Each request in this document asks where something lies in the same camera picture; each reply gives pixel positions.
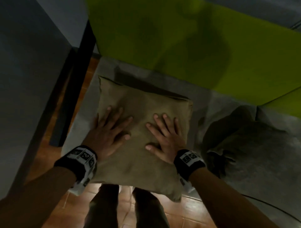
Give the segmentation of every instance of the leg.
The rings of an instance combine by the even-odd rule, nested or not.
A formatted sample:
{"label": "leg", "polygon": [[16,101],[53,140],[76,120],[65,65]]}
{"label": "leg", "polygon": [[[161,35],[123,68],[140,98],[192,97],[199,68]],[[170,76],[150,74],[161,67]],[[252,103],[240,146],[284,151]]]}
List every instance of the leg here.
{"label": "leg", "polygon": [[117,206],[119,186],[102,184],[90,202],[84,228],[118,228]]}
{"label": "leg", "polygon": [[135,213],[137,228],[169,228],[169,224],[160,201],[149,191],[135,188]]}

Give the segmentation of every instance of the person's right arm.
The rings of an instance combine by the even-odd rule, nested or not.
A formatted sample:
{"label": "person's right arm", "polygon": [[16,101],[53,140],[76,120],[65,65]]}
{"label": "person's right arm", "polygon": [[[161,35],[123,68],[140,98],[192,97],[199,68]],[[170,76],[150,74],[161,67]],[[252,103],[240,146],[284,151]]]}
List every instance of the person's right arm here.
{"label": "person's right arm", "polygon": [[[152,124],[146,124],[146,127],[159,141],[162,150],[153,145],[147,145],[145,148],[165,162],[173,164],[178,151],[185,149],[186,144],[178,119],[175,118],[174,121],[171,121],[166,114],[163,114],[163,119],[165,123],[157,114],[154,115],[154,120],[161,132]],[[189,176],[189,181],[197,190],[218,228],[278,228],[257,207],[205,167],[193,171]]]}

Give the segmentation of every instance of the finger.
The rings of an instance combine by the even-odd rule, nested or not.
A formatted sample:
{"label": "finger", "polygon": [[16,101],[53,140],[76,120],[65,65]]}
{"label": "finger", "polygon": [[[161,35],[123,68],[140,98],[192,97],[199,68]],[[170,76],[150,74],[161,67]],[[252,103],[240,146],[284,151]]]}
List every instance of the finger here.
{"label": "finger", "polygon": [[177,135],[182,136],[182,129],[181,129],[181,125],[179,123],[179,119],[175,118],[174,122],[175,122],[175,132],[177,133]]}
{"label": "finger", "polygon": [[159,126],[161,132],[165,135],[168,136],[170,135],[169,131],[166,129],[165,124],[162,122],[162,120],[159,118],[157,114],[154,114],[154,120]]}
{"label": "finger", "polygon": [[106,128],[111,129],[123,113],[123,108],[120,107],[113,117],[108,121]]}
{"label": "finger", "polygon": [[160,131],[158,131],[152,124],[147,123],[146,127],[148,130],[155,136],[155,138],[161,142],[164,139],[164,135],[161,134]]}
{"label": "finger", "polygon": [[98,118],[99,118],[99,114],[97,113],[96,117],[94,118],[93,129],[97,128],[98,126]]}
{"label": "finger", "polygon": [[159,150],[157,147],[153,146],[153,145],[146,145],[145,148],[155,154],[158,158],[160,158],[163,161],[166,161],[166,155],[164,154],[163,151]]}
{"label": "finger", "polygon": [[99,121],[99,123],[98,123],[98,127],[99,127],[99,128],[102,128],[102,127],[106,124],[106,121],[107,121],[107,119],[108,119],[108,117],[109,117],[109,115],[110,115],[111,110],[112,110],[112,107],[109,106],[109,107],[107,108],[107,110],[106,110],[104,116],[102,117],[102,119],[101,119],[101,120]]}
{"label": "finger", "polygon": [[164,121],[170,133],[175,133],[174,124],[171,122],[170,118],[166,113],[163,114]]}
{"label": "finger", "polygon": [[118,135],[120,132],[122,132],[132,122],[132,120],[133,120],[133,117],[130,116],[125,121],[123,121],[121,124],[119,124],[117,127],[115,127],[112,130],[112,133],[113,133],[114,137],[116,135]]}
{"label": "finger", "polygon": [[115,141],[112,144],[112,152],[110,153],[110,155],[113,154],[119,147],[121,147],[125,141],[130,140],[130,139],[131,139],[131,136],[129,134],[126,134],[126,135],[122,136],[120,139],[118,139],[117,141]]}

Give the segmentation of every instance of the person's left arm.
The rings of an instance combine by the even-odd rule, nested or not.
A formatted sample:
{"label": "person's left arm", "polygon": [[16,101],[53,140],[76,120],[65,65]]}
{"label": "person's left arm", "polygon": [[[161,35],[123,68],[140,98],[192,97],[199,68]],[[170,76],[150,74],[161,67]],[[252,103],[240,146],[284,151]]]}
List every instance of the person's left arm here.
{"label": "person's left arm", "polygon": [[[116,140],[122,130],[130,124],[127,118],[115,127],[123,113],[120,108],[111,118],[108,107],[105,116],[92,129],[82,145],[91,148],[98,161],[113,154],[130,135],[126,134]],[[0,224],[2,227],[41,227],[66,191],[73,186],[76,175],[64,167],[53,167],[37,179],[29,182],[16,194],[8,195],[0,201]]]}

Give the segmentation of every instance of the green panel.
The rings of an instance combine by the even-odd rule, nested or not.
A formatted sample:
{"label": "green panel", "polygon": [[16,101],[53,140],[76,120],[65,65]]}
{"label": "green panel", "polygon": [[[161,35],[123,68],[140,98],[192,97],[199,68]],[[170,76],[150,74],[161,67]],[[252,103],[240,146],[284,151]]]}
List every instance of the green panel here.
{"label": "green panel", "polygon": [[301,88],[273,100],[264,107],[301,118]]}
{"label": "green panel", "polygon": [[87,0],[99,51],[260,105],[301,86],[301,34],[200,0]]}

